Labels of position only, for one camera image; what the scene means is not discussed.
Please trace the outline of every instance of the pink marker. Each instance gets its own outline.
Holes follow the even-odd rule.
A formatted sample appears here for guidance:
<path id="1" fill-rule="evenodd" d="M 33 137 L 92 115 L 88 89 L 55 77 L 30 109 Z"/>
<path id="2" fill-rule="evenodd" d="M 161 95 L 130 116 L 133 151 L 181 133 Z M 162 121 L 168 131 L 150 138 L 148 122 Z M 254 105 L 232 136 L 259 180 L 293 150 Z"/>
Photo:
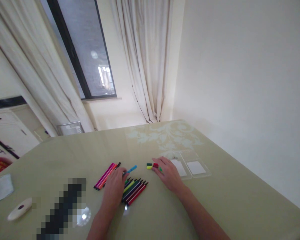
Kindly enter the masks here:
<path id="1" fill-rule="evenodd" d="M 96 185 L 94 185 L 94 187 L 93 187 L 94 189 L 97 189 L 98 184 L 101 182 L 101 180 L 103 180 L 107 176 L 107 173 L 109 173 L 109 171 L 111 171 L 113 165 L 114 165 L 114 163 L 111 163 L 111 165 L 108 168 L 108 170 L 102 175 L 102 177 L 99 179 L 99 181 L 96 183 Z"/>

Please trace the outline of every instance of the marker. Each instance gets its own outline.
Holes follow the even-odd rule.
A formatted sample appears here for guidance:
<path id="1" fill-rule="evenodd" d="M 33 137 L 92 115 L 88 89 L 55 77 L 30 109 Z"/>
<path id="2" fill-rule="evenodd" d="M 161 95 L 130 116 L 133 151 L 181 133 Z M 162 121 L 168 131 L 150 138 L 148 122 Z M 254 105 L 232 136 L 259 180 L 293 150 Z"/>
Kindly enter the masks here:
<path id="1" fill-rule="evenodd" d="M 136 200 L 136 198 L 140 195 L 140 193 L 142 193 L 142 191 L 146 188 L 148 183 L 149 182 L 143 185 L 142 188 L 136 193 L 136 195 L 134 195 L 134 197 L 129 202 L 127 202 L 128 207 L 134 202 L 134 200 Z"/>
<path id="2" fill-rule="evenodd" d="M 138 188 L 135 190 L 135 191 L 133 191 L 133 193 L 131 193 L 131 195 L 124 201 L 125 203 L 127 203 L 127 202 L 129 202 L 135 195 L 136 195 L 136 193 L 143 187 L 143 185 L 146 183 L 146 180 L 144 180 L 144 182 L 143 183 L 141 183 L 139 186 L 138 186 Z"/>
<path id="3" fill-rule="evenodd" d="M 122 197 L 121 202 L 125 202 L 139 188 L 139 186 L 142 184 L 142 181 L 143 179 L 140 182 L 138 182 L 134 187 L 132 186 L 129 192 L 125 192 L 126 195 Z"/>
<path id="4" fill-rule="evenodd" d="M 123 173 L 122 176 L 126 175 L 126 173 L 131 173 L 133 170 L 135 170 L 137 168 L 137 165 L 135 165 L 134 167 L 132 167 L 129 171 L 126 171 L 125 173 Z"/>
<path id="5" fill-rule="evenodd" d="M 130 179 L 130 178 L 128 178 L 128 179 L 124 182 L 124 185 L 126 185 L 126 183 L 129 182 L 129 179 Z"/>
<path id="6" fill-rule="evenodd" d="M 124 188 L 126 188 L 132 182 L 132 180 L 133 178 L 130 181 L 128 181 L 126 184 L 124 184 Z"/>
<path id="7" fill-rule="evenodd" d="M 94 189 L 97 189 L 98 184 L 101 182 L 101 180 L 104 178 L 104 176 L 108 173 L 108 171 L 110 171 L 112 169 L 112 166 L 114 165 L 114 163 L 111 163 L 110 167 L 108 168 L 108 170 L 102 175 L 102 177 L 99 179 L 99 181 L 96 183 L 96 185 L 94 185 Z"/>
<path id="8" fill-rule="evenodd" d="M 116 168 L 115 168 L 114 170 L 116 170 L 120 165 L 121 165 L 121 162 L 118 163 L 118 165 L 116 166 Z"/>
<path id="9" fill-rule="evenodd" d="M 103 181 L 99 184 L 99 186 L 97 186 L 97 188 L 101 189 L 103 187 L 104 183 L 107 181 L 109 175 L 113 172 L 116 166 L 117 166 L 116 164 L 112 166 L 112 169 L 109 171 L 108 175 L 103 179 Z"/>
<path id="10" fill-rule="evenodd" d="M 123 190 L 123 193 L 125 193 L 128 189 L 129 189 L 129 187 L 131 187 L 133 184 L 134 184 L 134 182 L 135 182 L 136 180 L 134 180 L 134 181 L 132 181 L 124 190 Z"/>
<path id="11" fill-rule="evenodd" d="M 141 178 L 139 178 L 137 181 L 135 181 L 134 184 L 131 187 L 129 187 L 129 189 L 125 193 L 123 193 L 122 198 L 124 198 L 139 183 L 140 179 Z"/>

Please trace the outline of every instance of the blue marker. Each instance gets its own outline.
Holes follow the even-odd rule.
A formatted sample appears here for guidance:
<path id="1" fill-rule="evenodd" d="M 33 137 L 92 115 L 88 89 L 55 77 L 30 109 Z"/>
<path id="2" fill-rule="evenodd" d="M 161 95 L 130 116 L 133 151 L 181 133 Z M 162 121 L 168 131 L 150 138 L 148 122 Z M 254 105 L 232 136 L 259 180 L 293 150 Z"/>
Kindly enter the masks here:
<path id="1" fill-rule="evenodd" d="M 122 176 L 124 176 L 126 173 L 131 173 L 133 170 L 135 170 L 137 168 L 137 165 L 135 165 L 134 167 L 132 167 L 129 171 L 126 171 L 125 173 L 123 173 Z"/>

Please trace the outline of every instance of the hand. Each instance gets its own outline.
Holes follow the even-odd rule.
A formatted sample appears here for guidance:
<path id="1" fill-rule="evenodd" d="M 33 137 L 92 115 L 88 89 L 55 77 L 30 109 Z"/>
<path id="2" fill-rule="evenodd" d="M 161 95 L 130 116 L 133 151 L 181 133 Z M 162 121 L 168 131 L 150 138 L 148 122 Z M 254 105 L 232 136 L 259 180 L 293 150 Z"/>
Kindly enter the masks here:
<path id="1" fill-rule="evenodd" d="M 163 173 L 155 167 L 152 167 L 152 170 L 159 176 L 164 185 L 166 185 L 170 191 L 179 195 L 181 191 L 187 188 L 182 182 L 176 166 L 173 165 L 169 159 L 159 157 L 153 158 L 152 160 L 161 167 Z"/>
<path id="2" fill-rule="evenodd" d="M 101 204 L 102 208 L 115 211 L 119 206 L 124 190 L 124 182 L 129 176 L 129 173 L 127 173 L 122 177 L 122 174 L 126 171 L 125 168 L 117 168 L 108 176 Z"/>

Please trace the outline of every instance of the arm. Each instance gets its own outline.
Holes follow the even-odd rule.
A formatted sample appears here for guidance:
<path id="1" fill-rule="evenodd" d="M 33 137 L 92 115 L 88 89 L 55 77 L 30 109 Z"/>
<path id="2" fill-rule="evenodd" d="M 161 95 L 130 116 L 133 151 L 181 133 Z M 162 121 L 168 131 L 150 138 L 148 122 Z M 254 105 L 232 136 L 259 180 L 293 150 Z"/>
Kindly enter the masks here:
<path id="1" fill-rule="evenodd" d="M 152 170 L 159 176 L 169 190 L 176 194 L 187 211 L 189 218 L 200 239 L 230 239 L 217 222 L 211 217 L 207 210 L 193 195 L 191 190 L 185 186 L 179 176 L 177 168 L 164 157 L 153 158 L 162 168 L 162 174 L 157 168 Z"/>
<path id="2" fill-rule="evenodd" d="M 101 207 L 92 221 L 92 225 L 87 240 L 105 239 L 111 221 L 120 205 L 122 193 L 124 190 L 124 182 L 129 173 L 122 177 L 125 168 L 114 170 L 107 179 Z"/>

